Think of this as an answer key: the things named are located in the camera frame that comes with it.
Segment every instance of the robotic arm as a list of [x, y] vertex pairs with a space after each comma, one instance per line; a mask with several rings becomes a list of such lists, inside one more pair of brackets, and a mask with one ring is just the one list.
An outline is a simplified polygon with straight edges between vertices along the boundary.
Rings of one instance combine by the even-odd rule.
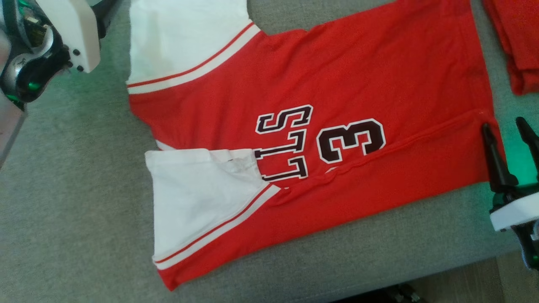
[[0, 168], [35, 101], [64, 70], [92, 72], [121, 0], [0, 0]]

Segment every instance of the red garment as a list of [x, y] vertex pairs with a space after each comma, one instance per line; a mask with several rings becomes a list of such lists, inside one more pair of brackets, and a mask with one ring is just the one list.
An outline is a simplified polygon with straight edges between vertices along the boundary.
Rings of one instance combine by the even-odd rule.
[[[236, 2], [245, 6], [244, 0]], [[212, 8], [201, 3], [177, 10], [196, 14]], [[265, 247], [488, 180], [481, 126], [490, 123], [498, 139], [499, 131], [468, 0], [400, 0], [310, 31], [271, 36], [251, 23], [246, 8], [235, 8], [230, 14], [246, 18], [243, 29], [191, 64], [180, 61], [206, 51], [207, 46], [187, 52], [211, 31], [190, 36], [196, 27], [170, 27], [186, 19], [164, 18], [162, 3], [136, 4], [128, 82], [133, 113], [162, 148], [191, 150], [206, 164], [210, 156], [193, 149], [252, 150], [260, 175], [272, 184], [242, 201], [244, 210], [201, 232], [183, 234], [198, 222], [156, 229], [154, 263], [169, 289]], [[151, 22], [141, 21], [147, 17]], [[196, 24], [219, 31], [238, 18], [205, 23], [197, 17]], [[163, 30], [185, 32], [160, 37], [155, 22], [168, 25]], [[171, 39], [179, 48], [163, 46]], [[151, 152], [148, 162], [155, 167], [160, 153], [170, 160], [160, 174], [152, 172], [156, 224], [166, 223], [176, 204], [210, 194], [194, 188], [186, 189], [188, 197], [171, 194], [185, 179], [182, 166], [166, 170], [166, 164], [182, 162], [187, 169], [190, 161], [172, 152]], [[244, 180], [242, 175], [234, 182]], [[207, 191], [226, 195], [218, 179], [208, 182]], [[249, 212], [261, 195], [264, 201]], [[201, 199], [182, 211], [210, 213], [206, 207], [218, 202]]]
[[539, 92], [539, 0], [483, 0], [516, 95]]

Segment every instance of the white stripe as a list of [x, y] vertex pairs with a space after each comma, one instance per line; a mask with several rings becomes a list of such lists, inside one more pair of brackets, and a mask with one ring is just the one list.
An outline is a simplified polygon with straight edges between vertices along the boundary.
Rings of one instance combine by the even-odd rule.
[[159, 147], [160, 150], [176, 150], [176, 148], [168, 146], [159, 140], [155, 140], [155, 142], [157, 142], [157, 147]]
[[243, 221], [247, 220], [255, 211], [257, 211], [264, 203], [266, 203], [266, 201], [268, 201], [271, 197], [277, 194], [279, 190], [280, 188], [277, 186], [274, 186], [274, 185], [270, 186], [266, 190], [265, 193], [263, 193], [262, 195], [260, 195], [260, 197], [258, 197], [258, 199], [251, 205], [249, 209], [247, 209], [243, 214], [241, 214], [241, 216], [223, 225], [218, 230], [215, 230], [211, 234], [195, 242], [193, 245], [191, 245], [191, 247], [175, 255], [174, 257], [166, 260], [165, 262], [156, 263], [155, 261], [158, 261], [158, 260], [156, 260], [154, 256], [155, 266], [157, 267], [157, 269], [163, 270], [163, 269], [167, 269], [169, 267], [172, 267], [178, 264], [180, 261], [185, 260], [187, 257], [191, 256], [198, 250], [202, 249], [204, 246], [208, 245], [213, 240], [217, 239], [218, 237], [222, 236], [224, 233], [230, 231], [231, 229], [241, 224]]
[[164, 80], [164, 81], [160, 81], [156, 83], [141, 85], [141, 86], [128, 87], [127, 91], [129, 92], [129, 94], [150, 93], [150, 92], [159, 91], [161, 89], [174, 87], [183, 83], [187, 83], [189, 81], [193, 81], [197, 78], [200, 78], [203, 75], [218, 68], [221, 64], [225, 63], [225, 61], [230, 59], [230, 57], [232, 57], [242, 47], [244, 47], [245, 44], [247, 44], [259, 32], [260, 32], [260, 28], [258, 28], [258, 26], [253, 24], [236, 41], [234, 41], [234, 43], [232, 43], [226, 50], [224, 50], [221, 54], [219, 54], [217, 57], [213, 58], [211, 61], [201, 66], [200, 68], [188, 74], [176, 77], [176, 78], [172, 78], [172, 79], [168, 79], [168, 80]]

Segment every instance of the white sleeve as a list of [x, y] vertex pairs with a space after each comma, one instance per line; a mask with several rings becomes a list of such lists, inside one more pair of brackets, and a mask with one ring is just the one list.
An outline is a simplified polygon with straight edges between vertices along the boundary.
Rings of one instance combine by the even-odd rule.
[[130, 18], [128, 85], [202, 64], [251, 23], [246, 0], [132, 0]]

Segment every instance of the red fabric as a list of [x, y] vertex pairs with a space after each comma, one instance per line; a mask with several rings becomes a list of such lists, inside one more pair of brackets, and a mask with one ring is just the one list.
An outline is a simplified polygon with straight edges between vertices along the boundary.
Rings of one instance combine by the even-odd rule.
[[516, 95], [539, 92], [539, 1], [483, 0], [507, 54]]
[[[274, 175], [304, 156], [308, 177], [275, 182], [283, 189], [247, 221], [161, 270], [171, 290], [267, 246], [487, 181], [481, 125], [499, 137], [466, 0], [401, 0], [310, 31], [260, 33], [209, 74], [133, 94], [130, 104], [157, 140], [177, 149], [278, 147], [294, 143], [288, 132], [306, 130], [303, 151], [258, 165]], [[282, 131], [255, 131], [260, 116], [274, 113], [271, 125], [280, 111], [304, 105], [313, 108], [308, 125], [289, 119]], [[364, 155], [361, 144], [344, 149], [336, 140], [342, 160], [322, 160], [321, 130], [368, 119], [383, 125], [384, 147]]]

